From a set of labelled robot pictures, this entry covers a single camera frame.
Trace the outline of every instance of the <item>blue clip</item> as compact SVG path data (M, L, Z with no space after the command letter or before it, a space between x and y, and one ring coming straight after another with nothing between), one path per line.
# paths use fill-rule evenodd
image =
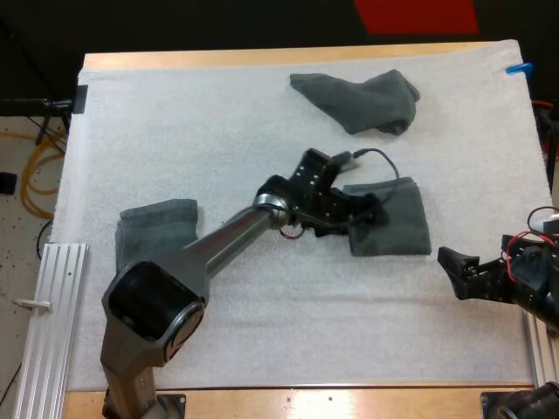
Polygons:
M507 68L507 74L516 74L517 72L523 72L526 74L526 79L530 79L530 77L532 77L532 72L534 72L534 66L532 63L524 63L511 65Z

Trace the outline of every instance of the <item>crumpled gray cloth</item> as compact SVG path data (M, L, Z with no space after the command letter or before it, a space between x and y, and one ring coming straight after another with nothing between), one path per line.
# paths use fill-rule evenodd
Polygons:
M171 199L121 212L115 233L116 270L149 256L183 248L198 239L197 202Z
M400 135L416 116L419 91L398 70L351 83L326 74L292 74L291 86L349 134L376 128Z
M395 181L369 185L346 185L343 192L364 196L375 194L383 200ZM399 180L391 199L383 205L383 219L349 227L349 247L354 256L429 255L431 240L421 193L410 177Z

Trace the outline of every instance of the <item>white towel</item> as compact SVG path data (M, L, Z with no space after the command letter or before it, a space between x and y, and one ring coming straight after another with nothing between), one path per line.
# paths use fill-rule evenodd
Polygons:
M289 176L310 147L377 147L421 189L429 257L353 258L346 237L292 242L267 232L218 274L200 328L156 374L159 388L409 381L530 381L516 306L458 301L441 245L482 261L550 203L518 45L309 65L89 71L75 115L53 239L90 245L69 377L102 390L105 317L119 212L171 198L200 205L198 236ZM354 82L397 68L421 92L400 137L342 127L289 85L294 72ZM390 179L367 155L337 186Z

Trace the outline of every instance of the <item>red wire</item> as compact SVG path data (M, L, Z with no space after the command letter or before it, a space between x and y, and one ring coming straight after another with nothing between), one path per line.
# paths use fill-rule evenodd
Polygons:
M305 229L301 230L300 233L297 234L297 236L285 233L285 231L283 231L282 229L279 229L279 233L283 238L286 238L287 240L297 240L298 238L302 237L303 234L305 234Z
M523 231L523 232L521 232L521 233L518 233L516 236L514 236L513 238L511 238L511 239L508 241L508 244L507 244L507 252L506 252L506 255L507 255L507 273L508 273L508 277L510 278L510 280L511 280L513 283L516 283L516 278L515 278L514 275L513 275L513 268L512 268L512 264L511 264L511 260L512 260L512 259L511 259L511 257L510 257L510 247L511 247L513 244L515 244L519 239L521 239L521 238L527 236L528 234L531 234L531 232L530 232L530 231ZM553 240L551 240L549 237L541 236L541 235L538 235L538 237L539 237L541 240L543 240L545 243L547 243L547 244L553 244Z
M548 102L547 100L532 100L532 105L544 106L544 107L548 107L549 109L556 106L555 103Z

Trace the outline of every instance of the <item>table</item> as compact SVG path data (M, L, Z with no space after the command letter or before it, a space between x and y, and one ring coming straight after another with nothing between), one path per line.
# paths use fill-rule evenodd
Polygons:
M456 52L483 43L372 45L238 51L128 52L88 54L84 68L96 70L277 65L347 59L388 58ZM529 389L526 383L402 384L401 387L332 385L319 388L191 390L188 418L402 417L481 418L480 393ZM65 419L101 417L103 392L68 392Z

